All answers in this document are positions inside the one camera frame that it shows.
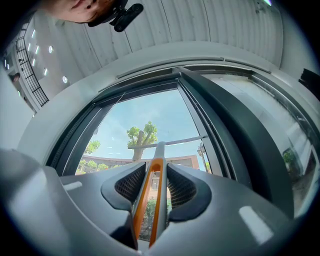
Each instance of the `blue sky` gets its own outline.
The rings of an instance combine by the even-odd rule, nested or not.
[[[128,149],[127,130],[136,126],[143,130],[149,121],[157,127],[158,142],[170,142],[199,136],[195,123],[178,90],[165,91],[130,99],[116,104],[101,122],[91,141],[101,146],[91,156],[132,159]],[[201,140],[165,146],[166,158],[197,155],[199,167],[205,170],[197,153]],[[156,148],[146,148],[142,159],[152,159]]]

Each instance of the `lamp post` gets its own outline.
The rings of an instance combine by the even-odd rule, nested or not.
[[[205,171],[208,173],[208,168],[207,168],[207,165],[206,165],[205,155],[204,155],[206,151],[205,151],[205,147],[204,147],[202,142],[201,142],[200,146],[198,146],[197,152],[198,152],[199,156],[202,158]]]

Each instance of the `lips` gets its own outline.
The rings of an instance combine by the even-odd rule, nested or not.
[[[84,2],[85,0],[77,0],[77,3],[71,8],[71,9],[76,9],[78,8],[79,6],[82,5],[82,3]]]

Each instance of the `glass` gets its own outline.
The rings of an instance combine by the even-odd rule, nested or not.
[[[143,161],[147,166],[156,148],[128,149],[137,144],[155,144],[198,137],[199,133],[178,90],[133,98],[113,106],[85,149],[76,175],[108,170]],[[167,145],[164,157],[169,163],[206,171],[210,168],[201,140]],[[159,183],[152,184],[157,189]]]
[[[297,216],[316,170],[314,148],[296,118],[275,97],[246,77],[205,75],[245,104],[260,120],[280,151],[293,191]]]

